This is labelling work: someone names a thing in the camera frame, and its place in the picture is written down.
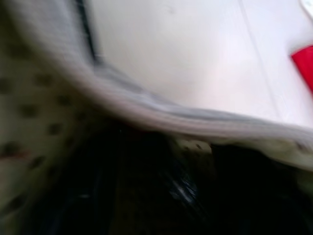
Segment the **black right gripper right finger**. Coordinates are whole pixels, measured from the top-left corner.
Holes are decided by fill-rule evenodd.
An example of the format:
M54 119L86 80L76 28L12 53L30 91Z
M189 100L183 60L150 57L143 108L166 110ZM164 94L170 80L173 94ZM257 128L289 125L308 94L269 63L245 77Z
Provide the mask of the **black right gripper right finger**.
M211 145L218 235L313 235L313 204L289 167L258 150Z

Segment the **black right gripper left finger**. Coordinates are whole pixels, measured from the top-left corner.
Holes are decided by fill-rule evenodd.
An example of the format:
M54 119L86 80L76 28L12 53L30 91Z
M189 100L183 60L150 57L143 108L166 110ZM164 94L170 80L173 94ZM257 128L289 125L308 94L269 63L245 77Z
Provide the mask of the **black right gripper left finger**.
M210 214L175 142L121 129L79 146L29 213L29 235L203 235Z

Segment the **grey plaid pouch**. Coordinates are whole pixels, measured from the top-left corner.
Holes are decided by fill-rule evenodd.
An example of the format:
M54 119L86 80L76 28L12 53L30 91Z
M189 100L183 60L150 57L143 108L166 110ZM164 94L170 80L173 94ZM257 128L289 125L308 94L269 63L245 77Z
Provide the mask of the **grey plaid pouch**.
M121 129L130 140L157 132L172 139L196 182L218 235L217 174L211 145L258 150L295 173L313 204L312 139L269 122L188 109L160 99L89 54L83 0L0 0L0 235L29 235L29 213L79 146Z

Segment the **red marker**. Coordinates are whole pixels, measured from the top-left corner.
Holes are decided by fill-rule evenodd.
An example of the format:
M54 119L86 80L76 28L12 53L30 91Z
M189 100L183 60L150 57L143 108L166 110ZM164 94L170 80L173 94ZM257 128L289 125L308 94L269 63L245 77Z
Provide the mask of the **red marker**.
M313 94L313 45L296 51L291 55L291 59Z

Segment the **white marker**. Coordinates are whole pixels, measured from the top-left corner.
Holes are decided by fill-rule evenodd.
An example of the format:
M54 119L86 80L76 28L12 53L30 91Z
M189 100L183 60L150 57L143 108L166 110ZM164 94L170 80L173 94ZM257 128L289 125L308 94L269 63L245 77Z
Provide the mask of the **white marker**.
M313 15L313 0L300 0L302 7L311 15Z

